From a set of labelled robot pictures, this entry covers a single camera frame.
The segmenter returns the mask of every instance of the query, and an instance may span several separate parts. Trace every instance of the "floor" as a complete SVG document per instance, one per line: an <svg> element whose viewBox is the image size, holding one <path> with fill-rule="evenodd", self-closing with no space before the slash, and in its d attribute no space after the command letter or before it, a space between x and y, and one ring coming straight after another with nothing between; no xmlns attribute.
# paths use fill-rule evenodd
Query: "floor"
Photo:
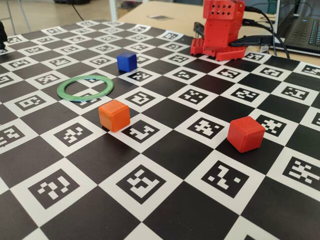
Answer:
<svg viewBox="0 0 320 240"><path fill-rule="evenodd" d="M54 26L63 26L81 21L73 7L69 4L54 3L53 1L24 1L23 9L32 31L37 31ZM9 0L16 34L28 32L27 25L16 0ZM97 20L110 18L108 0L91 0L84 5L75 5L84 20ZM0 19L9 17L5 0L0 1ZM10 20L2 21L8 36L14 35Z"/></svg>

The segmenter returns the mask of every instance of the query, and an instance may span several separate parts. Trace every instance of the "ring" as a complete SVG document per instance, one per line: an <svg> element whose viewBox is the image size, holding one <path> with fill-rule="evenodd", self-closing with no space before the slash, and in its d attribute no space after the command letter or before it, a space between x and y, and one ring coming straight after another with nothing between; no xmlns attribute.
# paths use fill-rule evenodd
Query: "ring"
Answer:
<svg viewBox="0 0 320 240"><path fill-rule="evenodd" d="M101 80L105 82L106 88L103 91L90 96L72 96L66 93L66 88L70 84L77 82L78 80ZM106 76L88 75L88 76L77 76L64 81L58 86L56 92L58 96L62 99L72 101L72 102L86 102L86 101L91 101L94 99L98 99L102 96L108 95L109 93L111 93L113 89L114 89L114 82L110 78Z"/></svg>

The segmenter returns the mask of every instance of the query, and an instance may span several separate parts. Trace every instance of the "table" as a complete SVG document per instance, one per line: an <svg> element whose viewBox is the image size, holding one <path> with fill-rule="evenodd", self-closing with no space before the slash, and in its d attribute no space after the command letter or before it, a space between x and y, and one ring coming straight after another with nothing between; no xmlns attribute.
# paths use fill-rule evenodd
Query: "table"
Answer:
<svg viewBox="0 0 320 240"><path fill-rule="evenodd" d="M157 21L148 18L148 16L155 15L164 15L173 19L166 21ZM261 15L254 12L244 12L244 17L246 19L261 21ZM124 15L123 17L121 17L118 21L132 24L145 24L154 28L168 29L178 33L183 33L187 36L195 35L195 33L193 32L194 22L199 22L202 24L206 23L206 20L203 19L202 6L159 1L143 3L140 6L136 7L134 10ZM262 28L242 26L239 31L239 38L243 36L269 34L270 33L268 31ZM248 49L252 52L260 52L259 47L250 46ZM277 53L279 57L286 57L286 54L281 50L277 50ZM293 52L289 53L291 59L315 65L320 64L320 59L318 56Z"/></svg>
<svg viewBox="0 0 320 240"><path fill-rule="evenodd" d="M11 36L0 52L0 238L5 240L320 239L320 67L269 54L218 62L192 37L83 21ZM120 72L116 57L137 54ZM102 75L88 102L57 87ZM67 92L94 95L88 78ZM103 128L117 99L131 123ZM232 120L265 128L239 153Z"/></svg>

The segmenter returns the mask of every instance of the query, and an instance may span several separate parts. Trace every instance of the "black cable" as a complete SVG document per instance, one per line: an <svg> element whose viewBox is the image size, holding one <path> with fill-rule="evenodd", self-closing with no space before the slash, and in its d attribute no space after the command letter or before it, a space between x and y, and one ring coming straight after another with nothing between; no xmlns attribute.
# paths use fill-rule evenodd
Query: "black cable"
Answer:
<svg viewBox="0 0 320 240"><path fill-rule="evenodd" d="M75 5L74 5L73 2L71 3L71 5L72 5L73 9L75 10L75 12L78 14L79 18L80 18L82 21L84 21L84 19L83 19L82 16L80 15L80 13L79 13L79 12L77 11L77 9L75 8Z"/></svg>

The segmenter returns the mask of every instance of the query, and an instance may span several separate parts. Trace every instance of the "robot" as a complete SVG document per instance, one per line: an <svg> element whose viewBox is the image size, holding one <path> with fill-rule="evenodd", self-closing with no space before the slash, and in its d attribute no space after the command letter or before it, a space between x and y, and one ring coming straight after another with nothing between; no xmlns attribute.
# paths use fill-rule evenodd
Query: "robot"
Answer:
<svg viewBox="0 0 320 240"><path fill-rule="evenodd" d="M204 39L193 39L191 55L205 54L217 61L243 58L246 47L229 44L238 39L244 11L242 0L204 0Z"/></svg>

